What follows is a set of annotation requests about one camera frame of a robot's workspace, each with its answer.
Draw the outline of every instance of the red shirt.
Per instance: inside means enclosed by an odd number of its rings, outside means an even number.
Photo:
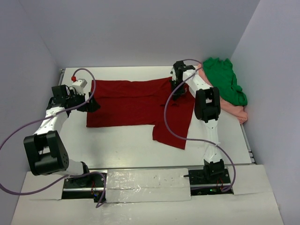
[[[171,94],[170,79],[142,82],[97,80],[94,98],[101,108],[88,113],[87,127],[150,124],[154,125],[153,140],[184,149],[186,141],[173,136],[164,122],[164,107]],[[167,110],[169,127],[182,137],[188,135],[195,102],[187,86],[186,90],[185,95],[170,101]]]

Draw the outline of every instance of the fabric pile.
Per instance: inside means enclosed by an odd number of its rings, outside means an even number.
[[[199,70],[199,76],[210,86],[219,88],[221,109],[236,116],[240,124],[247,121],[248,115],[244,111],[244,106],[248,104],[247,97],[237,85],[229,59],[209,58],[203,63],[203,69]]]

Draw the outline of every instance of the white panel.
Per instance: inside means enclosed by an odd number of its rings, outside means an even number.
[[[18,0],[0,1],[0,142],[20,126],[43,118],[59,70]],[[0,182],[21,191],[29,170],[23,139],[40,124],[16,133],[1,149]],[[0,223],[8,225],[18,196],[0,191]]]
[[[134,189],[109,189],[107,203],[179,202],[191,200],[190,187],[151,187]]]
[[[20,201],[12,225],[283,225],[273,193],[204,195],[182,202]]]
[[[259,0],[20,0],[62,67],[231,57]]]
[[[248,98],[248,140],[287,225],[300,218],[299,12],[299,0],[260,1],[232,56]]]
[[[189,187],[188,169],[108,170],[107,189]]]
[[[228,172],[232,179],[232,166],[228,167]],[[263,165],[238,165],[236,172],[236,180],[232,188],[235,195],[272,192]]]
[[[89,69],[99,80],[146,81],[168,77],[171,67]],[[71,85],[71,76],[75,70],[76,68],[66,69],[63,84]],[[88,81],[85,89],[87,93],[91,85],[90,75],[79,71],[76,77]],[[60,137],[69,157],[75,161],[84,161],[90,168],[204,164],[204,143],[188,141],[186,149],[181,150],[152,140],[152,130],[152,125],[86,128],[86,113],[73,111],[64,123]],[[187,136],[206,138],[206,135],[205,128],[193,114]],[[221,111],[218,120],[218,135],[221,147],[227,151],[234,163],[251,163],[240,124],[234,116],[225,111]],[[223,159],[226,164],[230,164],[224,155]]]
[[[109,170],[108,203],[173,202],[191,199],[188,169]]]

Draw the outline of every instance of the white table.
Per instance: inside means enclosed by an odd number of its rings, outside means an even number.
[[[62,79],[70,85],[76,68],[68,68]],[[146,81],[169,76],[170,67],[90,68],[96,79]],[[77,78],[91,78],[80,71]],[[203,164],[203,144],[187,142],[180,150],[152,140],[153,126],[86,128],[86,114],[72,112],[60,133],[69,157],[90,168],[194,166]],[[122,224],[122,225],[283,225],[264,167],[250,164],[250,156],[238,120],[221,112],[218,133],[221,146],[237,166],[234,195],[192,196],[183,202],[110,203],[95,209],[91,199],[61,200],[63,181],[50,189],[20,196],[13,225],[34,224]],[[193,117],[188,137],[205,138]],[[229,167],[230,177],[233,170]],[[35,177],[28,172],[22,192],[36,190],[58,176]]]
[[[71,85],[71,76],[76,69],[66,69],[62,84]],[[89,70],[98,80],[147,81],[170,76],[171,67],[94,67]],[[76,77],[86,79],[86,93],[90,91],[91,76],[86,71],[79,71]],[[152,140],[152,130],[152,125],[86,128],[86,113],[73,111],[60,136],[69,157],[84,161],[89,168],[203,165],[204,143],[187,142],[186,149],[181,150]],[[251,163],[240,124],[225,111],[219,117],[218,135],[221,147],[234,163]],[[195,115],[188,137],[206,138]],[[223,159],[225,164],[230,164],[225,156]]]

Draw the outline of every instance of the cable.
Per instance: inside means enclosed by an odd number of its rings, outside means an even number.
[[[95,185],[95,182],[94,181],[92,181],[92,188],[91,188],[91,193],[92,193],[92,195],[94,195],[94,187],[95,187],[96,185]]]
[[[165,126],[167,127],[168,131],[169,131],[172,135],[174,135],[175,137],[177,137],[177,138],[179,138],[179,139],[186,140],[186,141],[199,141],[199,142],[210,143],[210,144],[212,144],[212,145],[215,145],[218,149],[220,149],[220,150],[224,153],[224,155],[226,155],[226,157],[229,159],[229,161],[230,161],[230,163],[231,163],[231,165],[232,165],[232,168],[233,168],[233,180],[232,180],[232,182],[231,182],[231,185],[229,185],[227,188],[223,188],[223,189],[222,189],[222,192],[226,192],[226,191],[228,191],[228,190],[230,190],[230,189],[232,188],[232,186],[233,186],[233,184],[234,184],[234,182],[235,182],[235,178],[236,178],[236,170],[235,170],[235,166],[234,166],[233,161],[231,160],[231,158],[229,157],[229,155],[225,152],[225,150],[222,149],[218,144],[216,144],[216,143],[214,143],[214,142],[212,142],[212,141],[206,140],[206,139],[196,139],[196,138],[185,138],[185,137],[181,137],[181,136],[175,134],[175,133],[170,129],[170,127],[169,127],[169,125],[168,125],[168,123],[167,123],[167,108],[168,108],[168,104],[169,104],[169,102],[170,102],[170,100],[171,100],[173,94],[174,94],[174,93],[178,90],[178,88],[180,88],[180,86],[182,86],[186,81],[188,81],[189,79],[191,79],[192,77],[194,77],[194,76],[196,75],[196,72],[197,72],[198,70],[200,70],[200,69],[203,68],[202,63],[201,63],[200,61],[198,61],[198,60],[192,60],[192,61],[195,61],[195,62],[200,63],[201,67],[199,67],[198,69],[196,69],[195,72],[194,72],[191,76],[189,76],[187,79],[185,79],[183,82],[181,82],[181,83],[180,83],[180,84],[172,91],[172,93],[170,94],[170,96],[169,96],[169,98],[168,98],[168,100],[167,100],[167,102],[166,102],[166,104],[165,104],[165,109],[164,109],[164,121],[165,121]]]
[[[76,88],[74,88],[73,86],[71,86],[70,88],[72,88],[74,93],[77,94]]]
[[[95,93],[95,90],[96,90],[96,79],[95,79],[94,75],[93,75],[88,69],[85,69],[85,68],[79,68],[79,69],[75,70],[75,72],[73,73],[72,77],[75,76],[75,74],[76,74],[78,71],[80,71],[80,70],[85,70],[85,71],[87,71],[87,72],[91,75],[91,77],[93,78],[94,89],[93,89],[93,91],[92,91],[92,94],[90,95],[90,97],[89,97],[85,102],[83,102],[83,103],[81,103],[81,104],[79,104],[79,105],[77,105],[77,106],[74,106],[74,107],[71,107],[71,108],[68,108],[68,109],[61,110],[61,111],[57,112],[56,114],[60,114],[60,113],[63,113],[63,112],[67,112],[67,111],[71,111],[71,110],[77,109],[77,108],[83,106],[84,104],[88,103],[88,102],[91,100],[91,98],[94,96],[94,93]],[[42,122],[42,121],[44,121],[44,120],[48,120],[48,119],[51,119],[51,118],[53,118],[53,117],[54,117],[54,116],[51,115],[51,116],[48,116],[48,117],[45,117],[45,118],[42,118],[42,119],[39,119],[39,120],[32,121],[32,122],[30,122],[30,123],[26,123],[25,125],[19,127],[17,130],[15,130],[14,132],[12,132],[6,139],[4,139],[4,141],[3,141],[3,142],[1,143],[1,145],[0,145],[0,150],[3,148],[4,144],[5,144],[5,143],[6,143],[6,142],[7,142],[7,141],[8,141],[15,133],[17,133],[19,130],[21,130],[21,129],[23,129],[23,128],[29,126],[29,125],[32,125],[32,124],[34,124],[34,123]],[[72,178],[80,178],[80,177],[88,176],[88,175],[90,175],[90,174],[95,174],[95,173],[100,174],[100,175],[103,177],[103,179],[104,179],[104,189],[103,189],[102,195],[101,195],[101,197],[100,197],[100,199],[99,199],[99,202],[98,202],[97,205],[96,205],[96,208],[98,208],[98,207],[101,206],[100,203],[101,203],[101,200],[103,199],[104,193],[105,193],[105,183],[106,183],[106,181],[105,181],[105,176],[104,176],[102,173],[100,173],[100,172],[90,172],[90,173],[86,173],[86,174],[79,175],[79,176],[70,175],[70,177],[72,177]],[[41,191],[44,191],[44,190],[46,190],[46,189],[52,187],[54,184],[58,183],[59,181],[65,179],[65,178],[67,178],[67,177],[68,177],[68,175],[63,176],[63,177],[60,177],[59,179],[57,179],[57,180],[54,181],[53,183],[51,183],[51,184],[47,185],[46,187],[43,187],[43,188],[41,188],[41,189],[39,189],[39,190],[36,190],[36,191],[30,191],[30,192],[19,193],[19,192],[15,192],[15,191],[11,191],[11,190],[7,189],[7,188],[4,187],[1,183],[0,183],[0,189],[1,189],[2,191],[4,191],[4,192],[8,193],[8,194],[11,194],[11,195],[19,195],[19,196],[21,196],[21,195],[33,195],[33,194],[39,193],[39,192],[41,192]]]
[[[223,185],[224,185],[224,183],[223,183],[223,181],[222,181],[222,178],[221,177],[219,177],[219,179],[220,179],[220,181],[221,181],[221,188],[223,188]]]
[[[67,86],[67,85],[66,85],[66,87],[67,87],[67,90],[68,90],[68,95],[69,95],[69,97],[70,97],[70,96],[71,96],[70,87]]]

